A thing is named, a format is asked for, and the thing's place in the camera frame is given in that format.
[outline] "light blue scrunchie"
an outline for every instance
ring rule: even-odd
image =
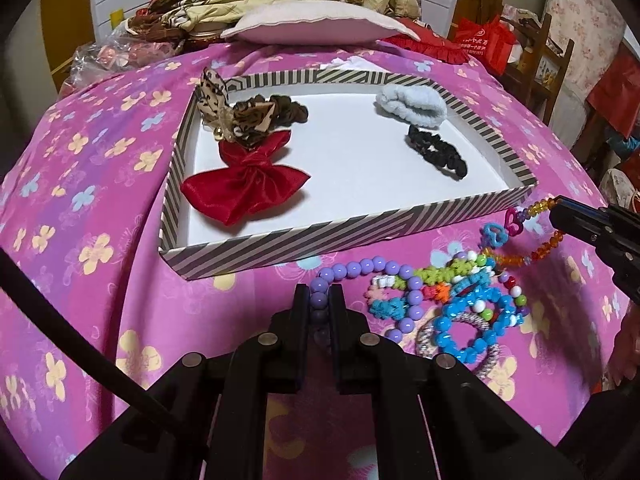
[[[437,128],[447,118],[447,104],[428,86],[384,85],[376,102],[390,114],[422,128]]]

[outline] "floral curtain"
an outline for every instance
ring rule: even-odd
[[[562,48],[575,41],[566,74],[584,100],[605,73],[625,33],[625,21],[611,0],[546,0],[550,35]]]

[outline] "black scrunchie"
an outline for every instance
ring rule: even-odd
[[[440,139],[438,134],[421,132],[418,128],[409,126],[409,145],[428,163],[443,169],[454,171],[458,178],[466,177],[466,162],[462,159],[453,144]]]

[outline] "pink heart charm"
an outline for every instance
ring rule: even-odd
[[[509,232],[509,236],[519,235],[524,229],[522,222],[518,222],[517,215],[518,212],[514,207],[508,208],[504,214],[504,228]]]

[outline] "striped border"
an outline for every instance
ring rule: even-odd
[[[430,86],[438,91],[448,107],[462,117],[500,155],[516,174],[521,186],[409,209],[177,248],[180,184],[184,179],[185,170],[184,152],[191,125],[198,116],[195,113],[195,98],[192,97],[178,131],[169,165],[162,201],[159,239],[160,254],[180,276],[187,280],[197,280],[346,250],[384,238],[405,236],[453,224],[521,203],[538,184],[529,168],[491,126],[457,97],[430,79],[360,70],[289,70],[235,77],[229,79],[226,86],[229,92],[237,92],[251,88],[313,83]]]

